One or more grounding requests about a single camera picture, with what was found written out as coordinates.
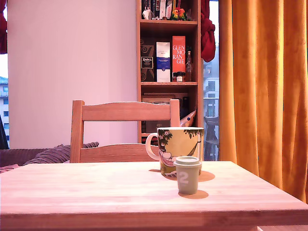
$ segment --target window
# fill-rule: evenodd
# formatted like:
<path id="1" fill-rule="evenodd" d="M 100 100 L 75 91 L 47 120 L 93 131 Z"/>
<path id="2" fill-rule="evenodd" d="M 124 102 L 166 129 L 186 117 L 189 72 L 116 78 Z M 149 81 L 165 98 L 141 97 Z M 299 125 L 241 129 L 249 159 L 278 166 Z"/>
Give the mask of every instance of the window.
<path id="1" fill-rule="evenodd" d="M 208 82 L 208 90 L 215 91 L 215 81 Z"/>
<path id="2" fill-rule="evenodd" d="M 218 0 L 210 0 L 210 20 L 215 25 L 215 57 L 210 62 L 203 63 L 203 102 L 204 102 L 204 116 L 219 117 L 219 13 Z M 207 137 L 208 125 L 204 120 L 205 139 Z M 215 126 L 215 136 L 219 140 L 219 125 Z M 204 160 L 219 160 L 218 146 L 206 145 L 204 143 Z"/>

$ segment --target shelf board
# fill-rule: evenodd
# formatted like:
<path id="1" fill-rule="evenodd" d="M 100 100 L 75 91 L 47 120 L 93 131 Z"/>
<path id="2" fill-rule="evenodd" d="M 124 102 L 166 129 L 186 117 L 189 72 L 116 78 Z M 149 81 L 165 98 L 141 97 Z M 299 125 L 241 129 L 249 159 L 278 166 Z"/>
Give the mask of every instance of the shelf board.
<path id="1" fill-rule="evenodd" d="M 150 133 L 141 133 L 141 137 L 148 137 Z"/>
<path id="2" fill-rule="evenodd" d="M 197 28 L 196 21 L 140 20 L 140 31 L 182 33 Z"/>
<path id="3" fill-rule="evenodd" d="M 141 82 L 141 92 L 188 92 L 197 86 L 197 82 Z"/>
<path id="4" fill-rule="evenodd" d="M 141 86 L 197 86 L 198 82 L 141 82 Z"/>

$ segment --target glenmorangie box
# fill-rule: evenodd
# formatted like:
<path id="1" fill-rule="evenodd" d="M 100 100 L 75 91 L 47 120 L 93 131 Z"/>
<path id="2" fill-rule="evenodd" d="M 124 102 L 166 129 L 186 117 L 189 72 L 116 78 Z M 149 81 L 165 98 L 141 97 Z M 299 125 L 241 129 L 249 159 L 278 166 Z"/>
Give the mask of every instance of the glenmorangie box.
<path id="1" fill-rule="evenodd" d="M 172 36 L 172 74 L 185 72 L 185 36 Z"/>

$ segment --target wooden chair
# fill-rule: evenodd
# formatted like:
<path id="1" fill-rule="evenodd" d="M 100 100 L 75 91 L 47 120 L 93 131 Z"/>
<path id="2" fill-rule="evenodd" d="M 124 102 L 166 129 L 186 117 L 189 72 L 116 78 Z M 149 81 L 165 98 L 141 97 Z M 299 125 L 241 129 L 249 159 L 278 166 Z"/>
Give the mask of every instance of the wooden chair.
<path id="1" fill-rule="evenodd" d="M 211 157 L 212 146 L 217 146 L 219 150 L 219 139 L 215 135 L 215 126 L 219 126 L 219 117 L 206 117 L 204 116 L 205 123 L 207 125 L 207 132 L 205 138 L 205 153 L 204 160 L 214 160 L 214 155 Z"/>
<path id="2" fill-rule="evenodd" d="M 154 161 L 148 156 L 145 144 L 114 144 L 97 148 L 82 148 L 84 121 L 148 121 L 170 120 L 172 127 L 180 126 L 179 100 L 170 104 L 142 102 L 85 105 L 73 101 L 70 163 Z M 158 147 L 152 146 L 158 154 Z"/>

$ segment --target coffee mug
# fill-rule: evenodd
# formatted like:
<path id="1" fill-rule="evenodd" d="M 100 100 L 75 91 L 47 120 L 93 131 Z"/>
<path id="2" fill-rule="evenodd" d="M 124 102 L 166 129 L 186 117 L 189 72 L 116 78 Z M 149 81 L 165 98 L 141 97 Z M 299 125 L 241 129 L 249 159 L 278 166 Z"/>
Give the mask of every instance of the coffee mug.
<path id="1" fill-rule="evenodd" d="M 151 139 L 158 139 L 159 155 L 151 150 Z M 147 154 L 160 161 L 160 172 L 164 176 L 176 176 L 173 165 L 178 156 L 195 156 L 202 161 L 204 129 L 194 127 L 158 128 L 157 133 L 151 133 L 145 141 Z"/>

